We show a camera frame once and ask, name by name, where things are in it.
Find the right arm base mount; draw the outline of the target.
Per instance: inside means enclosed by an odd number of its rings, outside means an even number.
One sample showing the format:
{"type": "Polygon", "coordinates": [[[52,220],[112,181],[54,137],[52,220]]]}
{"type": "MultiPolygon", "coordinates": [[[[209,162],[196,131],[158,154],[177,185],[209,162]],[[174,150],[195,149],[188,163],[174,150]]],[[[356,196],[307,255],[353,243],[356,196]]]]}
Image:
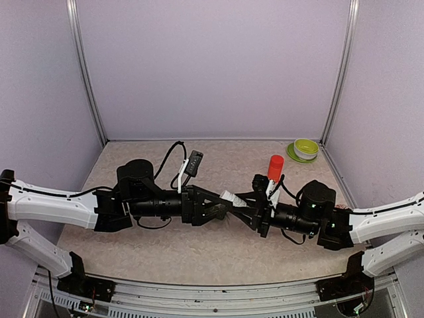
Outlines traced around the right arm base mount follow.
{"type": "Polygon", "coordinates": [[[318,280],[315,283],[320,301],[348,297],[374,288],[374,278],[364,273],[364,251],[348,258],[346,271],[340,276],[318,280]]]}

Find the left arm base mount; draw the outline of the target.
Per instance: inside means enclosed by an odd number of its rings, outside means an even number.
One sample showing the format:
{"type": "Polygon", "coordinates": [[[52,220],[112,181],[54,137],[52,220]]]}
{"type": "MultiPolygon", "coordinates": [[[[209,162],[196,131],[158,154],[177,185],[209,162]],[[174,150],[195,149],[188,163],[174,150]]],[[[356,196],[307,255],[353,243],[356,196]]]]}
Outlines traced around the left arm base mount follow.
{"type": "Polygon", "coordinates": [[[115,291],[115,282],[88,276],[82,258],[74,252],[70,252],[70,258],[72,261],[70,273],[58,279],[57,288],[72,295],[109,303],[115,291]]]}

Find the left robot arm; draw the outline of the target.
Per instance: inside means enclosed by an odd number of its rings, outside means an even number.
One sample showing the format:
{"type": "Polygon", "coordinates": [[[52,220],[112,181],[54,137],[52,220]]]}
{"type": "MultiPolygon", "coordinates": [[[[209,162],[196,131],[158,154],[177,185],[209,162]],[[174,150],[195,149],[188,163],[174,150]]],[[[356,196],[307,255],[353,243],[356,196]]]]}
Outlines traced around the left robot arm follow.
{"type": "Polygon", "coordinates": [[[145,159],[117,168],[114,187],[98,186],[82,192],[36,187],[15,178],[12,170],[1,172],[1,244],[6,244],[36,261],[51,275],[65,280],[80,295],[93,287],[85,274],[83,260],[52,244],[37,233],[29,220],[74,225],[95,232],[116,233],[138,225],[142,217],[159,217],[169,223],[179,217],[183,223],[202,226],[222,219],[232,203],[218,194],[189,185],[203,155],[185,153],[177,186],[166,190],[156,184],[160,171],[145,159]]]}

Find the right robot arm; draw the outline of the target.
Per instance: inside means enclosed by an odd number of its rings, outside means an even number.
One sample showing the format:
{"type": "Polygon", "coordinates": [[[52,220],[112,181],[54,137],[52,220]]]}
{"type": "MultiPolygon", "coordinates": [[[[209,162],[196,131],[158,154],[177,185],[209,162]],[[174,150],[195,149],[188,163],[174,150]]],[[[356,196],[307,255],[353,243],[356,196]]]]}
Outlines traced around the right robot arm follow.
{"type": "Polygon", "coordinates": [[[299,233],[303,240],[316,239],[319,246],[338,251],[394,236],[349,258],[349,271],[339,279],[343,293],[354,293],[364,284],[364,275],[379,276],[423,251],[423,193],[379,207],[350,209],[337,207],[335,190],[317,180],[292,195],[295,205],[279,201],[280,192],[286,188],[282,180],[275,182],[256,175],[252,188],[252,192],[240,194],[226,191],[221,198],[230,201],[232,213],[262,237],[275,227],[283,235],[299,233]]]}

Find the green pill organizer box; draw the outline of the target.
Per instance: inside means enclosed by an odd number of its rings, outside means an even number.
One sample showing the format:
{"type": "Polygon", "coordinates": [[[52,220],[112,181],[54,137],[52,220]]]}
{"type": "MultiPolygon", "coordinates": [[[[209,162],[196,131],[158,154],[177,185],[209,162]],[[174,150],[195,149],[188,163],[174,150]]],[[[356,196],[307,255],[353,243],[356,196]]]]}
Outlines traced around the green pill organizer box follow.
{"type": "Polygon", "coordinates": [[[228,208],[223,204],[216,204],[207,210],[207,216],[210,219],[224,220],[228,212],[228,208]]]}

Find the small white pill bottle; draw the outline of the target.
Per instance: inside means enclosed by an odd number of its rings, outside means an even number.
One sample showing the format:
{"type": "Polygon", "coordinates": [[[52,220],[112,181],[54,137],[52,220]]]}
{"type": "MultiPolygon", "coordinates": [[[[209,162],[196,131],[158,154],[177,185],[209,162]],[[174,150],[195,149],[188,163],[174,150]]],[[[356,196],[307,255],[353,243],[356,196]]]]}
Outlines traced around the small white pill bottle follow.
{"type": "Polygon", "coordinates": [[[234,193],[231,193],[227,190],[223,191],[220,194],[220,198],[226,201],[230,201],[233,204],[233,207],[248,207],[248,204],[246,201],[244,201],[243,199],[241,199],[234,193]]]}

